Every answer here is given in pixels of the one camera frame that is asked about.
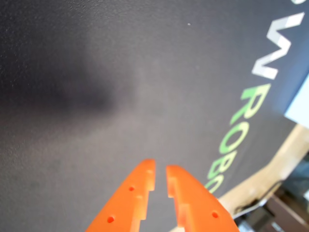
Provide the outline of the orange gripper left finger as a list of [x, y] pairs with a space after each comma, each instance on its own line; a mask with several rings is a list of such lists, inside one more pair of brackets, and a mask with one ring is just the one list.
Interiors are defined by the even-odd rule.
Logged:
[[156, 162], [145, 159], [127, 176], [87, 228], [88, 232], [138, 232], [155, 189]]

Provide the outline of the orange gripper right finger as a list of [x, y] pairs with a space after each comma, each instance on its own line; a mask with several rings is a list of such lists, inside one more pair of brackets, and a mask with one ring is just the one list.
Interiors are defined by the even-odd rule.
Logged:
[[181, 166], [166, 167], [168, 197], [174, 199], [177, 226], [186, 232], [238, 232], [229, 212]]

